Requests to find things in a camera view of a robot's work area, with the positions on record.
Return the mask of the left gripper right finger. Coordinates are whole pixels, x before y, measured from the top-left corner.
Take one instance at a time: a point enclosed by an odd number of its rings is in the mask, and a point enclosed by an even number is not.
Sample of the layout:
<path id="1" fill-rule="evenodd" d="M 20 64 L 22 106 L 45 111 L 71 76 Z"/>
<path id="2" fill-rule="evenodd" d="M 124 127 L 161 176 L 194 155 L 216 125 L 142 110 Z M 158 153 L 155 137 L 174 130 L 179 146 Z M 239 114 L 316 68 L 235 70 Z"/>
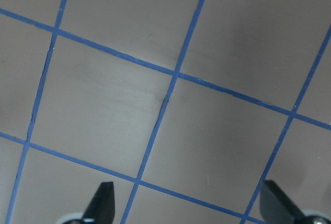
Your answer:
<path id="1" fill-rule="evenodd" d="M 260 214 L 267 224 L 297 223 L 303 212 L 272 180 L 265 180 L 260 190 Z"/>

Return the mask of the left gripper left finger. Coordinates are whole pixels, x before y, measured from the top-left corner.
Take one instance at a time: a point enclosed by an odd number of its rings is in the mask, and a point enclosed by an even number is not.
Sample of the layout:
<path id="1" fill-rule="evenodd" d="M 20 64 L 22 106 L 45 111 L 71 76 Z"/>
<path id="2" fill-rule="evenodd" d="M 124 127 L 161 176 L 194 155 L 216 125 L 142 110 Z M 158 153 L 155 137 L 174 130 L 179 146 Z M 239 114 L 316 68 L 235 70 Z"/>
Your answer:
<path id="1" fill-rule="evenodd" d="M 83 223 L 112 224 L 115 216 L 113 182 L 102 182 L 82 215 Z"/>

